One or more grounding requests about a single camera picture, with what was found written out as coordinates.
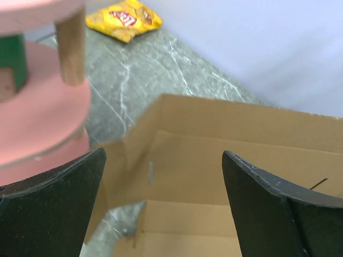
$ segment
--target pink wooden toy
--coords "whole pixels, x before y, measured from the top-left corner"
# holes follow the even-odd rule
[[[54,22],[58,41],[58,51],[23,44],[27,77],[22,87],[13,86],[13,67],[0,66],[0,186],[50,170],[90,149],[84,129],[91,103],[85,77],[84,2],[0,1],[0,40]]]

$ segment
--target green cylinder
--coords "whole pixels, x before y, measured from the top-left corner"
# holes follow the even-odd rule
[[[14,83],[19,90],[27,79],[25,39],[22,34],[0,37],[0,69],[13,70]]]

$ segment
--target open cardboard box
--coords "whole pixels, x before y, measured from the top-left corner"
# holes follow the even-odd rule
[[[163,95],[121,141],[101,145],[107,163],[86,239],[109,209],[147,200],[136,236],[118,240],[114,256],[239,257],[223,151],[343,196],[342,134],[339,118]]]

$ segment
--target yellow chip bag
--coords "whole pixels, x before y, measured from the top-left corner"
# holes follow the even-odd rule
[[[161,27],[162,19],[137,0],[124,0],[86,16],[89,28],[129,43],[136,35]]]

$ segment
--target pink wooden disc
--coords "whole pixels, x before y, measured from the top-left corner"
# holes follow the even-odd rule
[[[29,77],[11,100],[0,103],[0,171],[68,141],[86,120],[91,102],[87,79],[63,83],[57,51],[27,42]]]
[[[63,20],[84,4],[85,0],[0,0],[0,35]]]
[[[0,186],[12,184],[35,176],[47,170],[70,162],[90,150],[87,132],[79,139],[71,139],[55,151],[26,162],[18,163],[7,169],[0,170]]]

